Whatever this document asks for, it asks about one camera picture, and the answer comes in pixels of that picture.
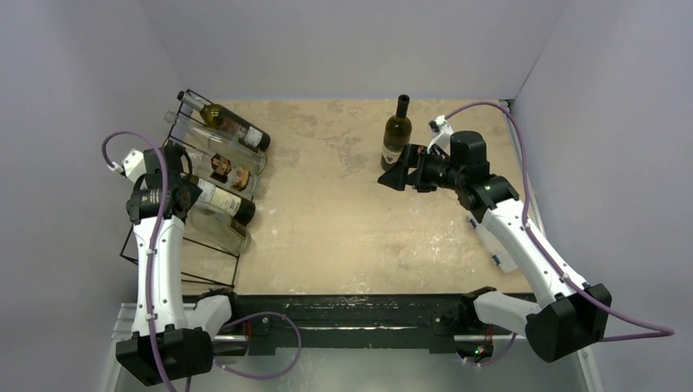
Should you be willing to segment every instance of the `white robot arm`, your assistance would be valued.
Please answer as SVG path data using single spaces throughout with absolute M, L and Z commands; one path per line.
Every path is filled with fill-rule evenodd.
M 122 161 L 123 176 L 134 182 L 127 210 L 138 252 L 138 290 L 132 338 L 116 344 L 116 359 L 145 385 L 162 382 L 154 365 L 150 334 L 156 334 L 163 366 L 172 380 L 209 372 L 213 365 L 212 340 L 231 319 L 231 292 L 214 292 L 202 297 L 193 312 L 186 313 L 181 293 L 181 247 L 186 214 L 201 190 L 183 175 L 181 158 L 185 150 L 176 145 L 162 149 L 168 167 L 168 194 L 161 195 L 159 160 L 153 150 L 130 151 Z M 157 211 L 167 202 L 156 238 L 154 256 L 150 239 L 155 231 Z M 152 314 L 147 312 L 147 269 L 151 274 Z M 150 330 L 150 320 L 154 330 Z
M 444 126 L 447 122 L 442 118 L 431 124 Z M 463 321 L 498 325 L 526 336 L 534 352 L 547 362 L 599 341 L 604 336 L 607 313 L 566 284 L 565 276 L 604 305 L 610 305 L 610 293 L 601 284 L 590 286 L 539 235 L 540 244 L 561 265 L 564 275 L 560 276 L 530 240 L 526 230 L 534 224 L 531 220 L 527 226 L 522 224 L 524 204 L 517 192 L 505 178 L 490 173 L 481 135 L 442 128 L 435 132 L 431 125 L 439 137 L 429 146 L 407 145 L 396 165 L 378 183 L 396 190 L 404 190 L 406 185 L 418 192 L 432 192 L 438 187 L 454 190 L 474 223 L 498 240 L 516 263 L 537 299 L 536 303 L 523 301 L 487 287 L 464 296 Z M 448 142 L 450 154 L 443 148 Z

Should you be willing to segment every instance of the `upright wine bottle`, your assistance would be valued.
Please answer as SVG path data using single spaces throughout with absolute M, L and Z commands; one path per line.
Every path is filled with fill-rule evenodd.
M 409 96 L 402 94 L 397 100 L 397 111 L 385 123 L 385 136 L 382 138 L 380 166 L 390 170 L 400 158 L 411 138 L 411 121 L 407 118 Z
M 187 151 L 193 167 L 192 174 L 245 198 L 251 198 L 255 194 L 258 178 L 248 169 L 235 166 L 220 154 L 210 154 L 198 149 Z
M 239 138 L 239 143 L 250 149 L 266 151 L 271 138 L 263 130 L 253 126 L 248 120 L 219 104 L 205 105 L 190 94 L 178 93 L 178 100 L 199 112 L 202 121 L 211 128 L 227 131 Z
M 236 219 L 218 208 L 201 203 L 188 211 L 188 221 L 200 234 L 221 249 L 239 255 L 250 245 L 250 233 Z
M 209 204 L 229 214 L 241 225 L 248 225 L 255 216 L 255 203 L 252 201 L 227 192 L 198 176 L 190 176 L 190 182 L 202 190 L 193 207 L 204 207 L 205 204 Z
M 176 125 L 185 134 L 182 139 L 192 139 L 185 140 L 186 143 L 192 143 L 194 140 L 195 148 L 204 150 L 208 154 L 213 151 L 215 154 L 227 157 L 231 163 L 245 167 L 252 174 L 260 174 L 265 169 L 267 164 L 265 153 L 248 149 L 239 143 L 238 137 L 228 132 L 204 127 L 199 122 L 192 121 L 185 116 L 179 116 L 171 111 L 166 112 L 163 119 L 167 123 Z

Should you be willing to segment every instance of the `clear glass bottle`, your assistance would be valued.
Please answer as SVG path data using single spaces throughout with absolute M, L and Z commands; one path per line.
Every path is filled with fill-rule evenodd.
M 248 169 L 235 166 L 229 159 L 214 152 L 192 149 L 189 146 L 186 151 L 192 163 L 192 174 L 231 193 L 253 198 L 259 179 Z
M 208 154 L 213 151 L 227 157 L 233 164 L 245 167 L 252 174 L 260 174 L 265 169 L 267 164 L 265 154 L 240 144 L 238 137 L 228 132 L 205 127 L 171 111 L 166 112 L 163 119 L 167 123 L 175 124 L 184 133 L 182 139 L 188 139 L 185 142 L 193 144 L 195 148 L 204 150 Z
M 239 255 L 250 246 L 250 233 L 231 215 L 207 203 L 196 203 L 187 222 L 202 236 L 227 252 Z

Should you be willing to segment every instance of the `white wall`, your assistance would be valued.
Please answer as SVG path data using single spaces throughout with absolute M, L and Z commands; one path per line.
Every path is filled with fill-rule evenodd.
M 606 390 L 690 390 L 693 2 L 570 2 L 516 101 L 548 237 L 677 330 L 597 345 Z M 611 320 L 607 335 L 635 332 Z
M 141 0 L 212 98 L 514 98 L 567 0 Z
M 130 186 L 101 141 L 163 138 L 179 88 L 136 0 L 0 2 L 0 390 L 96 390 L 136 292 L 117 256 Z

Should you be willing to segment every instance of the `table surface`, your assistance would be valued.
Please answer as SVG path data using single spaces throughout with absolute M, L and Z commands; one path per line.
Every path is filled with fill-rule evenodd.
M 412 143 L 431 139 L 427 123 L 471 101 L 412 100 Z M 418 194 L 377 184 L 385 121 L 396 100 L 219 102 L 272 136 L 268 163 L 241 255 L 241 294 L 469 292 L 492 286 L 529 292 L 519 271 L 494 265 L 453 191 Z M 486 140 L 491 171 L 522 192 L 503 114 L 481 106 L 455 116 L 456 131 Z M 230 283 L 235 258 L 186 242 L 182 270 Z M 207 287 L 184 283 L 185 293 Z

